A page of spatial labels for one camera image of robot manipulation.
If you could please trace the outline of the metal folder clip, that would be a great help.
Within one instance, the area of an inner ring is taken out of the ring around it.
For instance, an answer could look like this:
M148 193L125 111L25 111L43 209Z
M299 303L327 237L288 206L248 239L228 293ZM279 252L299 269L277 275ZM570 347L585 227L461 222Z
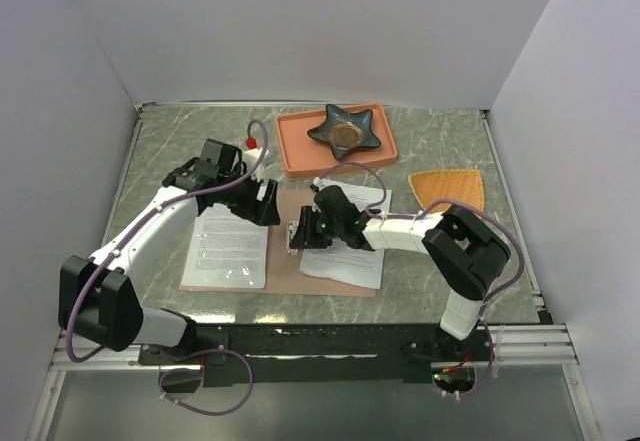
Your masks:
M291 247L291 242L293 241L293 238L295 237L295 234L297 232L297 228L298 228L298 222L297 221L289 221L287 224L287 230L286 230L286 242L285 242L285 246L286 246L286 251L289 255L293 255L296 256L298 254L298 250L296 248L292 248Z

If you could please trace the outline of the printed white paper sheet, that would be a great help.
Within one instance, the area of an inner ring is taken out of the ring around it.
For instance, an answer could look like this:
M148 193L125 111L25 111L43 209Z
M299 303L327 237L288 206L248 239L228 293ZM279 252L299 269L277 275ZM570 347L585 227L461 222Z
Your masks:
M259 290L266 285L269 229L215 205L196 218L180 288Z

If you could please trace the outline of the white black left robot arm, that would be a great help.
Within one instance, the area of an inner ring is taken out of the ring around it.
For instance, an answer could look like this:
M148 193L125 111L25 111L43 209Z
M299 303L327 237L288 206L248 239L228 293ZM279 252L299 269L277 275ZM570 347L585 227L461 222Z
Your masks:
M112 351L134 344L162 346L174 362L198 350L197 323L168 309L143 307L135 284L170 239L210 207L221 205L257 226L275 226L278 184L260 179L268 151L246 151L208 139L199 156L172 170L152 201L114 239L89 257L70 256L60 269L58 323Z

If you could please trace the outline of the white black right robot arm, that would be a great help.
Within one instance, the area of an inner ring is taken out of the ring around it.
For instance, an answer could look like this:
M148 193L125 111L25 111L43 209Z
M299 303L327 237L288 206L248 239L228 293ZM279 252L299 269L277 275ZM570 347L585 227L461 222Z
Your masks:
M289 247L296 250L327 249L338 239L363 251L402 250L428 255L449 286L450 294L439 322L437 347L456 360L472 347L482 305L489 288L502 274L511 250L486 225L478 209L442 199L441 213L386 214L381 209L359 209L337 185L314 186L313 204L300 210Z

